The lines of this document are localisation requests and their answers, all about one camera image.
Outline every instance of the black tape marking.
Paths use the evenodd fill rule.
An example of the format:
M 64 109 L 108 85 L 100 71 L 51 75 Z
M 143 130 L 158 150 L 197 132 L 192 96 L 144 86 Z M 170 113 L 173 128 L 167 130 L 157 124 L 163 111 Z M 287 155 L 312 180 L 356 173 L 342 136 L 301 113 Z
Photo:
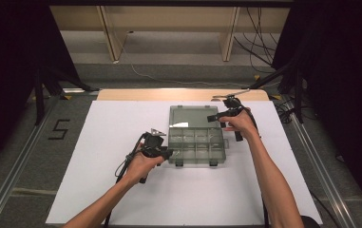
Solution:
M 68 129 L 58 129 L 57 125 L 59 125 L 60 122 L 70 122 L 69 119 L 59 119 L 56 122 L 56 125 L 53 127 L 53 131 L 61 131 L 63 132 L 62 137 L 50 137 L 48 140 L 63 140 L 65 138 L 66 133 L 68 132 Z

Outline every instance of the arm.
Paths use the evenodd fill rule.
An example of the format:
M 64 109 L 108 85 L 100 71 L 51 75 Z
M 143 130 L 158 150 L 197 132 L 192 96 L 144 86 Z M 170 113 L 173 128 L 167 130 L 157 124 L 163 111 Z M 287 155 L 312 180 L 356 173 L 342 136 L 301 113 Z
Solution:
M 163 157 L 161 156 L 149 159 L 142 153 L 137 153 L 129 164 L 124 177 L 63 227 L 97 227 L 118 204 L 124 194 L 137 184 L 141 178 L 145 178 L 152 168 L 162 162 Z
M 272 227 L 304 227 L 293 192 L 267 153 L 248 114 L 242 111 L 236 117 L 221 117 L 219 120 L 224 123 L 229 122 L 230 127 L 225 127 L 224 130 L 240 131 L 242 137 L 249 143 L 258 185 L 269 212 Z

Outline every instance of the forearm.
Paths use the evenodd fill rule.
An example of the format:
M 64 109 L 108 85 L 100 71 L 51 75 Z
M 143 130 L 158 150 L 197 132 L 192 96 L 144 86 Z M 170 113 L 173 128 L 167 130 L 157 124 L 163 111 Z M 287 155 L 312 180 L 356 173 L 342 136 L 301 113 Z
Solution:
M 89 205 L 80 214 L 72 218 L 64 227 L 94 228 L 100 225 L 133 185 L 134 184 L 124 176 L 121 181 L 111 187 L 103 196 Z
M 293 192 L 267 153 L 259 135 L 254 132 L 247 140 L 273 227 L 303 227 Z

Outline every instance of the hand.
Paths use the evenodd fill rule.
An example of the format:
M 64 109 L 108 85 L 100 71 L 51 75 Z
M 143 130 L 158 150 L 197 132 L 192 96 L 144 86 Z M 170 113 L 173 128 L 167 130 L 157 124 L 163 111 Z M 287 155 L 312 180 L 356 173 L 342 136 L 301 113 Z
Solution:
M 162 156 L 157 158 L 147 158 L 142 152 L 139 152 L 134 156 L 132 162 L 129 164 L 124 177 L 127 177 L 132 185 L 135 185 L 140 179 L 146 178 L 151 169 L 163 161 L 164 158 Z
M 248 139 L 249 137 L 253 136 L 254 134 L 258 134 L 257 129 L 254 126 L 251 118 L 249 117 L 246 111 L 241 111 L 235 117 L 221 117 L 219 121 L 222 123 L 228 122 L 228 127 L 223 128 L 225 131 L 240 131 L 240 135 Z

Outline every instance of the white table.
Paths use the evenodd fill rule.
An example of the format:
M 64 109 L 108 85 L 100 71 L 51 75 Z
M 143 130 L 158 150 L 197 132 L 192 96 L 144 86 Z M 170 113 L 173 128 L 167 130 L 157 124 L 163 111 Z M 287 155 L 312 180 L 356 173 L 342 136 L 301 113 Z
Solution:
M 252 108 L 262 140 L 287 182 L 301 215 L 321 218 L 296 163 L 272 102 L 243 102 Z M 151 128 L 167 133 L 170 105 L 219 102 L 93 102 L 47 224 L 63 224 L 114 184 L 115 170 L 140 135 Z M 146 226 L 232 226 L 263 224 L 260 191 L 246 142 L 230 143 L 218 167 L 156 167 L 146 184 L 133 187 L 113 210 L 110 224 Z

